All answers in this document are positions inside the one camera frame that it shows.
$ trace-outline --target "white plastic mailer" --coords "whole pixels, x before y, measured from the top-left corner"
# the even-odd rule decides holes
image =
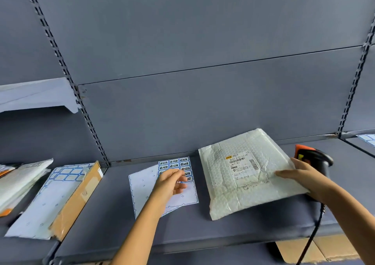
[[[295,167],[262,129],[203,147],[199,155],[211,198],[212,220],[308,192],[294,180],[275,175],[276,170]]]

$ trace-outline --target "barcode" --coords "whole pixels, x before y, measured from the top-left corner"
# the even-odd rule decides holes
[[[251,166],[254,167],[254,170],[259,170],[259,167],[258,167],[257,164],[255,163],[254,159],[250,159],[249,161],[250,161],[250,163],[251,163]]]
[[[245,157],[241,157],[241,158],[238,158],[238,159],[235,159],[235,160],[229,161],[229,163],[239,162],[239,161],[244,160],[244,159],[245,159]]]

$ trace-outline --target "person's right hand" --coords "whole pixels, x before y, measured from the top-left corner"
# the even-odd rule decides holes
[[[276,171],[275,174],[282,178],[289,178],[297,181],[303,187],[310,190],[310,196],[317,201],[326,204],[329,192],[337,186],[337,184],[325,177],[310,164],[296,158],[291,159],[296,169],[280,170]]]

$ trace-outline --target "cardboard box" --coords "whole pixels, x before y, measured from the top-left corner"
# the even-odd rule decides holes
[[[63,241],[102,177],[103,172],[97,161],[49,227],[58,240]]]
[[[281,256],[286,263],[295,264],[308,238],[276,241]],[[303,263],[341,261],[358,259],[359,255],[345,234],[315,237],[303,258]]]

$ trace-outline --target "barcode scanner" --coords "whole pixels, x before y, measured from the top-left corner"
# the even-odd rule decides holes
[[[301,144],[296,144],[296,152],[294,154],[294,158],[310,164],[312,167],[314,167],[324,176],[329,178],[328,168],[333,165],[333,159],[328,154],[324,153],[323,151],[320,151],[312,147],[304,146]],[[309,249],[310,244],[312,243],[312,240],[314,239],[316,232],[319,229],[320,223],[322,221],[322,217],[324,213],[326,212],[326,208],[327,206],[321,203],[319,219],[296,265],[301,264],[307,250]]]

